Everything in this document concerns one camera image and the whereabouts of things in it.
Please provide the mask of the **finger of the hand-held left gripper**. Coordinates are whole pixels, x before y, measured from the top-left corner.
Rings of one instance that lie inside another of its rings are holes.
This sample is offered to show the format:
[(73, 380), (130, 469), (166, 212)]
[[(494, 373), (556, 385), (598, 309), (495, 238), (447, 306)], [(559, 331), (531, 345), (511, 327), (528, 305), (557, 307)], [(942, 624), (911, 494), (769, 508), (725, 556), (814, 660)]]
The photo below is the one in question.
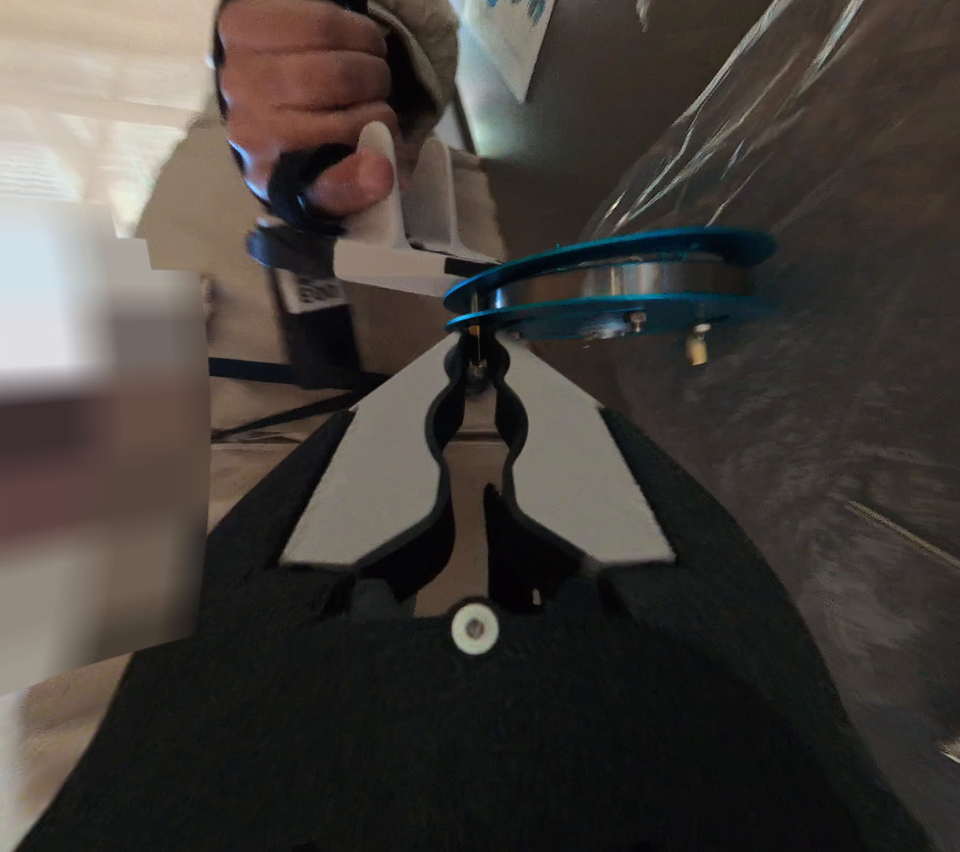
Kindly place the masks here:
[(335, 245), (332, 262), (344, 283), (432, 298), (444, 298), (459, 283), (498, 266), (452, 253), (374, 245)]

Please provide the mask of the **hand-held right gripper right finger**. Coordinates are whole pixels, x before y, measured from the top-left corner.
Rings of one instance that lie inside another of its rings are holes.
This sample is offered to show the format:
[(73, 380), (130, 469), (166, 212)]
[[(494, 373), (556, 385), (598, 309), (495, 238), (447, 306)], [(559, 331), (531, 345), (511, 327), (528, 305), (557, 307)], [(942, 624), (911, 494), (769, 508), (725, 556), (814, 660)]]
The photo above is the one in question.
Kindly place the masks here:
[(502, 490), (518, 518), (592, 569), (676, 555), (593, 396), (527, 345), (490, 341), (495, 426), (508, 448)]

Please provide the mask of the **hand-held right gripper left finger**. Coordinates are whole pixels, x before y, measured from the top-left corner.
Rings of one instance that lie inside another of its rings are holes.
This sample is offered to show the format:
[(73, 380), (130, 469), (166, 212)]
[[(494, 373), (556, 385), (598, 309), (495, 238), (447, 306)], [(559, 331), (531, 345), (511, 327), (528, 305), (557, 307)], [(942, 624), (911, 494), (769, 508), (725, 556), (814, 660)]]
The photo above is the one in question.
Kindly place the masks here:
[(385, 558), (450, 498), (445, 450), (465, 418), (466, 359), (446, 336), (351, 409), (281, 562), (359, 568)]

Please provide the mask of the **blue metal turntable assembly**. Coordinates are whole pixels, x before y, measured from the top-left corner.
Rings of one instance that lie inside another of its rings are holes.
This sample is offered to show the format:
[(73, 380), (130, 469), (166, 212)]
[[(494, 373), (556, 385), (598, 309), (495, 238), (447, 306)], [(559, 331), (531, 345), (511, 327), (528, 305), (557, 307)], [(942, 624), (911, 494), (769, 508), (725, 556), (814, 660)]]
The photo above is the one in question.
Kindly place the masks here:
[(445, 329), (523, 341), (702, 335), (761, 318), (753, 271), (777, 251), (764, 232), (678, 227), (592, 240), (513, 259), (453, 286)]

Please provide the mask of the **grey desk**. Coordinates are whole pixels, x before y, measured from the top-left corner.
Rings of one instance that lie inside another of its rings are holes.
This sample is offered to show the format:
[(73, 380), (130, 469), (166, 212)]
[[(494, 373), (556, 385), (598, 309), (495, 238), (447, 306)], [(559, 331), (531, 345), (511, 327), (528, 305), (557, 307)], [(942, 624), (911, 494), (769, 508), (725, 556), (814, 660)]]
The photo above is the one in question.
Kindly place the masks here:
[[(523, 105), (464, 34), (462, 100), (510, 255), (594, 238), (594, 217), (773, 1), (652, 0), (643, 32), (635, 0), (557, 0)], [(618, 385), (617, 343), (546, 343), (544, 353), (633, 420)]]

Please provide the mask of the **person's left hand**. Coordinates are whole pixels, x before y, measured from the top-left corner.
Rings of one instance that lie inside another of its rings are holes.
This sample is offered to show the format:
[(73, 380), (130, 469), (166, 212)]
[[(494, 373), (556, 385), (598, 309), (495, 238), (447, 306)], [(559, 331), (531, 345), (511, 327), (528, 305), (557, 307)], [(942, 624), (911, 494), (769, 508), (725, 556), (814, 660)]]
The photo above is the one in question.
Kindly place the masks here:
[(309, 184), (309, 202), (342, 217), (390, 195), (390, 160), (357, 146), (375, 122), (401, 142), (385, 36), (372, 19), (323, 0), (231, 0), (217, 32), (225, 132), (258, 198), (268, 199), (282, 154), (330, 144), (354, 152)]

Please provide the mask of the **person's beige jacket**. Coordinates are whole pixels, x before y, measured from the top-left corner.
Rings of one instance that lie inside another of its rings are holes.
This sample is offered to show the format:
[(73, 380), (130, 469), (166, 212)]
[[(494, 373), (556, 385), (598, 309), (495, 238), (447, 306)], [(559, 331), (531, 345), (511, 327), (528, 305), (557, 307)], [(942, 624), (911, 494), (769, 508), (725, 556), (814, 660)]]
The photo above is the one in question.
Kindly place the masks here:
[[(208, 346), (216, 358), (286, 361), (266, 272), (247, 256), (258, 211), (226, 147), (219, 122), (198, 118), (159, 173), (138, 236), (151, 263), (193, 270), (212, 282)], [(438, 299), (350, 286), (362, 366), (394, 373), (441, 338)], [(456, 525), (445, 569), (410, 613), (432, 616), (488, 593), (483, 487), (505, 456), (488, 414), (488, 395), (468, 403), (462, 434), (446, 448)], [(211, 450), (208, 527), (221, 518), (323, 422), (270, 426), (218, 441)], [(2, 697), (2, 850), (15, 850), (64, 785), (102, 723), (130, 654), (49, 678)]]

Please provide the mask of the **large clear plastic bag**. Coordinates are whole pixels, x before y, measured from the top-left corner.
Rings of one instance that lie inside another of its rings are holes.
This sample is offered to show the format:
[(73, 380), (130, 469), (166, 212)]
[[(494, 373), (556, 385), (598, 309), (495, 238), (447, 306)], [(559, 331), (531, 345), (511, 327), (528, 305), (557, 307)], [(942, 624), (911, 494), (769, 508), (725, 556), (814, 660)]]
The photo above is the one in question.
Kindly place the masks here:
[(769, 234), (773, 304), (615, 346), (633, 421), (786, 585), (847, 713), (958, 850), (959, 0), (774, 0), (591, 222)]

